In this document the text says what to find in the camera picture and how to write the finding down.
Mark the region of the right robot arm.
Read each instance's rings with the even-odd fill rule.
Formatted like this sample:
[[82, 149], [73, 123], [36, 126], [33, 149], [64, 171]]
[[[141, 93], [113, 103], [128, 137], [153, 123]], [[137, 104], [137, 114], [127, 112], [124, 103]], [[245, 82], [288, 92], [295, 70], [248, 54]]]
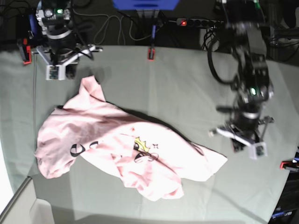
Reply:
[[74, 20], [72, 0], [41, 0], [36, 8], [36, 20], [43, 37], [34, 53], [38, 53], [46, 64], [45, 79], [73, 79], [81, 57], [93, 60], [93, 53], [103, 50], [87, 44], [81, 31], [91, 28], [91, 21], [77, 25]]

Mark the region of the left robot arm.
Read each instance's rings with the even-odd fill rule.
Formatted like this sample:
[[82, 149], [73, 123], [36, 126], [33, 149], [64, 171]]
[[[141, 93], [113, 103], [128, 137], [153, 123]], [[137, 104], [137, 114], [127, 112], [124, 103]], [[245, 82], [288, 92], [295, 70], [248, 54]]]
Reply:
[[[274, 119], [262, 117], [262, 110], [273, 97], [273, 84], [266, 62], [267, 48], [261, 26], [264, 15], [257, 0], [218, 0], [216, 6], [222, 11], [224, 30], [217, 34], [207, 49], [207, 59], [214, 79], [230, 86], [236, 92], [231, 106], [219, 105], [216, 110], [228, 114], [223, 126], [210, 131], [231, 139], [234, 152], [247, 149], [251, 159], [267, 156], [264, 142], [266, 129]], [[217, 74], [212, 48], [217, 42], [229, 44], [231, 54], [237, 61], [237, 73], [232, 80], [223, 80]]]

